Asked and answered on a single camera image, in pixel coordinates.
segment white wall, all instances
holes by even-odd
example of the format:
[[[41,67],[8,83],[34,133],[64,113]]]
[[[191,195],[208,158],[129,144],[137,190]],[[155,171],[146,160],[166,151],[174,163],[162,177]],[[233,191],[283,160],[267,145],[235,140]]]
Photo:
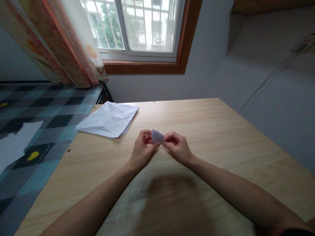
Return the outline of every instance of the white wall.
[[[1,26],[0,42],[0,81],[47,80]]]
[[[249,17],[207,96],[239,111],[296,43],[313,32],[315,7]],[[315,53],[299,55],[241,115],[315,173]]]
[[[185,75],[109,76],[115,102],[204,98],[226,56],[233,0],[203,0]]]

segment electrical cord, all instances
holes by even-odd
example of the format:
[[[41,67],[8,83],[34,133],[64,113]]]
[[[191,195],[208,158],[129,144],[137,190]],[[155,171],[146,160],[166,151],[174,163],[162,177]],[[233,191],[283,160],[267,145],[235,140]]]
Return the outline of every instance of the electrical cord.
[[[264,82],[252,93],[252,95],[246,100],[246,102],[244,103],[244,105],[241,107],[239,113],[241,113],[248,105],[248,103],[250,102],[250,100],[255,96],[255,94],[272,78],[272,76],[274,74],[276,74],[279,71],[279,74],[285,70],[295,59],[296,57],[299,55],[299,52],[304,48],[304,45],[300,46],[299,49],[293,51],[288,57],[287,59],[278,66],[277,69],[275,69],[265,80]]]

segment checkered bedsheet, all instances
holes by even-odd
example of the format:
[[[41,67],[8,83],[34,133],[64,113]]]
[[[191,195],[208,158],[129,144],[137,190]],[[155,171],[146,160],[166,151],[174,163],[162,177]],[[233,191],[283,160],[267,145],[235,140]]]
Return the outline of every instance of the checkered bedsheet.
[[[44,121],[25,155],[0,175],[0,235],[13,235],[92,110],[101,86],[0,86],[0,139],[23,122]],[[32,159],[30,155],[38,151]]]

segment floral curtain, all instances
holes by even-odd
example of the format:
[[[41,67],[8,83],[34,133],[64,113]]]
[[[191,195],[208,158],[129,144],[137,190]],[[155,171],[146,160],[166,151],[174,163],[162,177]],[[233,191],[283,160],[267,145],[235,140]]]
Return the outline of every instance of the floral curtain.
[[[51,82],[107,79],[80,0],[0,1],[0,25]]]

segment yellow pattern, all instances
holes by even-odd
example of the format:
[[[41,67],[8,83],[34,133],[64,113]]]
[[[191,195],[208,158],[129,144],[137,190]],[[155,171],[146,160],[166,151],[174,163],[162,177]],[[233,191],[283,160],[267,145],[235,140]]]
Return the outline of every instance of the yellow pattern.
[[[28,161],[31,161],[35,158],[37,158],[39,155],[39,152],[38,151],[35,151],[35,152],[32,152],[32,154],[30,155],[30,157],[27,159]]]

